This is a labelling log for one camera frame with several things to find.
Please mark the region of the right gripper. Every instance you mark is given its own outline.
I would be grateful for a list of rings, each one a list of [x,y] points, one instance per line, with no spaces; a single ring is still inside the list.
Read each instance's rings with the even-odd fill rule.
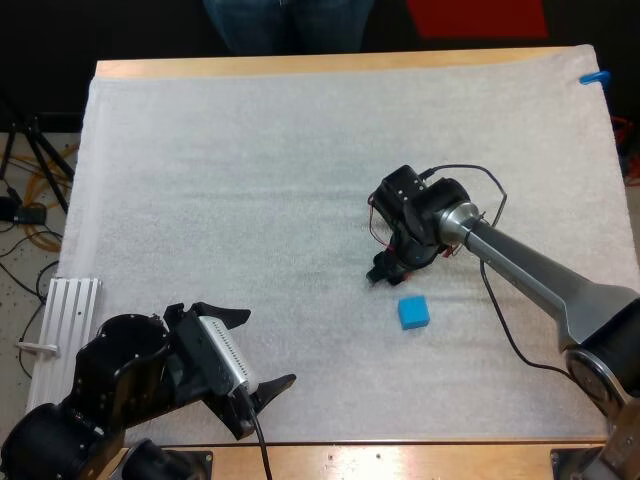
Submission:
[[[380,281],[398,285],[411,273],[429,266],[440,253],[439,246],[423,245],[408,234],[395,232],[390,245],[374,256],[367,280],[372,285]]]

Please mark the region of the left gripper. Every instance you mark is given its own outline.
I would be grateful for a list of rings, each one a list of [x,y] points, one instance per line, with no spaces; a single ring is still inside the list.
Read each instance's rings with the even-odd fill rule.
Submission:
[[[180,362],[176,401],[205,403],[238,440],[255,431],[249,397],[254,408],[265,408],[297,379],[287,374],[258,384],[231,335],[250,315],[249,309],[197,302],[188,310],[183,304],[170,305],[163,316]]]

